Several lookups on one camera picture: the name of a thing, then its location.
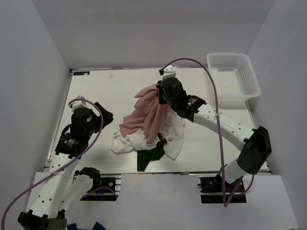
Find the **pink t shirt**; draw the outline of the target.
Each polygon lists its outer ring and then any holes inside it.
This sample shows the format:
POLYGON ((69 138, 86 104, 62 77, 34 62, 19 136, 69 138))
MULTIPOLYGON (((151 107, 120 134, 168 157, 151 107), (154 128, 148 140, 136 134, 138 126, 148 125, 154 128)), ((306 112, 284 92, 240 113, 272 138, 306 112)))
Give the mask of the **pink t shirt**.
POLYGON ((125 138, 142 129, 146 143, 152 144, 167 121, 171 108, 159 103, 157 84, 140 90, 135 98, 134 111, 123 118, 123 123, 119 125, 120 132, 125 138))

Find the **white t shirt black print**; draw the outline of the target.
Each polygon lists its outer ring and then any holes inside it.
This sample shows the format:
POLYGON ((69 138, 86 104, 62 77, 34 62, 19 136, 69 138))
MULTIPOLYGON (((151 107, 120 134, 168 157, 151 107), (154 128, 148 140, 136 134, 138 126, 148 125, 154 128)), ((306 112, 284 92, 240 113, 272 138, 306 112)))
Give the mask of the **white t shirt black print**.
MULTIPOLYGON (((159 134, 166 141, 163 145, 164 152, 172 160, 175 160, 182 150, 185 124, 186 120, 184 118, 171 111, 164 126, 160 130, 159 134)), ((155 137, 152 144, 147 144, 146 141, 147 138, 141 128, 126 137, 123 137, 118 130, 112 136, 111 150, 115 154, 130 153, 138 150, 151 150, 157 147, 159 137, 155 137)))

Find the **white green Charlie Brown shirt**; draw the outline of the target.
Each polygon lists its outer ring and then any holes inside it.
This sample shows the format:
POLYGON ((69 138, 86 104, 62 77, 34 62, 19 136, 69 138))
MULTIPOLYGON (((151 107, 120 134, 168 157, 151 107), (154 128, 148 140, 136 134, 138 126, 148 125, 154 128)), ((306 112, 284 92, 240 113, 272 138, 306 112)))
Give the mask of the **white green Charlie Brown shirt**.
POLYGON ((137 151, 137 171, 144 172, 151 161, 158 161, 164 156, 164 148, 137 151))

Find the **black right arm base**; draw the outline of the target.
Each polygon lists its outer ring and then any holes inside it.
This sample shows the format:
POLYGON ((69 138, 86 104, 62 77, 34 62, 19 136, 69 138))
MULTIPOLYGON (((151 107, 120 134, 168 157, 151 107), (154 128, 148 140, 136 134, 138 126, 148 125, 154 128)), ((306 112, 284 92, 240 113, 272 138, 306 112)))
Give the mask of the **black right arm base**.
MULTIPOLYGON (((202 204, 223 204, 222 180, 216 177, 200 177, 197 184, 201 193, 202 204)), ((243 182, 240 182, 230 204, 247 203, 246 195, 240 195, 245 191, 243 182)))

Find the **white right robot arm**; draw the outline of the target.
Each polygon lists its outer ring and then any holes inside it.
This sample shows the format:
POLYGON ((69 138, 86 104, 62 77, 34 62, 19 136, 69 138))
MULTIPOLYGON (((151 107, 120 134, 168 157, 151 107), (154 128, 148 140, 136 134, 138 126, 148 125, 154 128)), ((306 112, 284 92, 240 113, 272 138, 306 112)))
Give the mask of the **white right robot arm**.
POLYGON ((161 104, 168 104, 181 118, 221 134, 240 151, 240 155, 225 165, 224 173, 216 179, 220 190, 228 191, 245 174, 256 175, 272 153, 266 128, 255 129, 216 113, 203 99, 186 94, 177 78, 159 81, 157 88, 161 104))

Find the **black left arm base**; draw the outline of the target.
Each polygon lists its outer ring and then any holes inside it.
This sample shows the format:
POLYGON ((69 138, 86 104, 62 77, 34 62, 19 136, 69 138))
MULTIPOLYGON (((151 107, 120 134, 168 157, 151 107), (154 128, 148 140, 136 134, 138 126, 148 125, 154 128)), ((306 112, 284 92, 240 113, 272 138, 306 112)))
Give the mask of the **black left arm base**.
POLYGON ((100 187, 96 185, 81 198, 81 201, 116 201, 120 192, 121 175, 101 175, 100 187))

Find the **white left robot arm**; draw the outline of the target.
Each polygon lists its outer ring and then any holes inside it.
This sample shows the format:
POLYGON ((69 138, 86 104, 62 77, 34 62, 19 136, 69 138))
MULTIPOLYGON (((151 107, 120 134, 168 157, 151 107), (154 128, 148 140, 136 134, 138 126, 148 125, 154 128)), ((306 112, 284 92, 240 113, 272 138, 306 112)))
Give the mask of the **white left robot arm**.
POLYGON ((25 230, 64 230, 65 214, 86 192, 101 187, 100 171, 92 167, 75 170, 81 157, 93 146, 93 134, 113 121, 113 114, 98 102, 87 106, 86 99, 69 103, 71 122, 61 132, 51 161, 49 176, 42 180, 42 189, 28 211, 21 212, 19 224, 25 230))

